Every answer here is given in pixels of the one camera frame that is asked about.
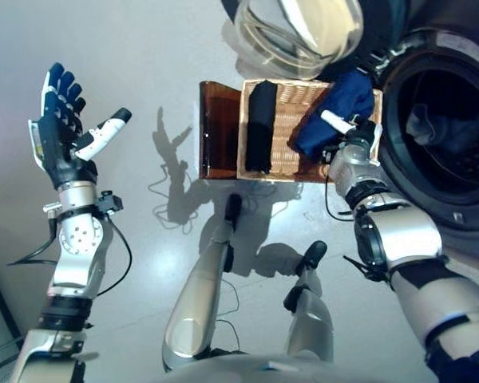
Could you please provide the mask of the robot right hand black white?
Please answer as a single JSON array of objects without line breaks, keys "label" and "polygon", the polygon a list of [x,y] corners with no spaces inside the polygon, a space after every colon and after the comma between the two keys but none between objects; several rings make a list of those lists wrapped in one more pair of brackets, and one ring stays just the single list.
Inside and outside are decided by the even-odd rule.
[{"label": "robot right hand black white", "polygon": [[353,121],[346,121],[332,111],[324,110],[321,119],[328,123],[334,130],[335,136],[323,146],[322,162],[331,164],[340,148],[346,144],[368,146],[368,160],[371,164],[379,166],[378,146],[382,136],[382,125],[369,119],[362,119],[355,114]]}]

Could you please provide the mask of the robot left hand black white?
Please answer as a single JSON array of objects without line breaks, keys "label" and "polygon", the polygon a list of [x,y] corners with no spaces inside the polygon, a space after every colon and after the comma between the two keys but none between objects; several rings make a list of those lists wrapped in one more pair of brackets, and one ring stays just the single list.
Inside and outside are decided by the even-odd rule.
[{"label": "robot left hand black white", "polygon": [[97,182],[93,158],[122,130],[132,117],[118,109],[95,128],[84,129],[81,113],[86,106],[82,87],[72,72],[56,62],[46,73],[41,90],[41,113],[27,126],[34,160],[54,189],[71,182]]}]

